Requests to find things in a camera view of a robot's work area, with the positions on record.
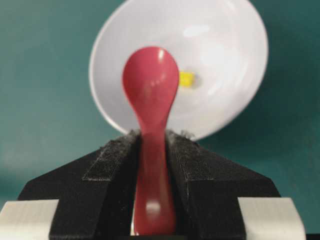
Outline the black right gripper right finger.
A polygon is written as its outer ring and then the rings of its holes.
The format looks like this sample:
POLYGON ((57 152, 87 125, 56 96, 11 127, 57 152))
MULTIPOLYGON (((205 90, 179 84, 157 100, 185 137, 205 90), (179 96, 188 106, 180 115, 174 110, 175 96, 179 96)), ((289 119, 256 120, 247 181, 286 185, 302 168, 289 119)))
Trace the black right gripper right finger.
POLYGON ((178 233, 189 240, 244 240, 239 197, 279 197, 273 181, 168 130, 166 159, 178 233))

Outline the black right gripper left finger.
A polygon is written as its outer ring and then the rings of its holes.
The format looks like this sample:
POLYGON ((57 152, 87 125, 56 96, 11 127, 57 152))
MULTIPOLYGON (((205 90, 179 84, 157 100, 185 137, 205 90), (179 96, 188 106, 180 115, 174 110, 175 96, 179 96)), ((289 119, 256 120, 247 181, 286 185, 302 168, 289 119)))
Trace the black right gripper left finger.
POLYGON ((58 200, 51 240, 112 240, 131 231, 140 133, 28 181, 18 199, 58 200))

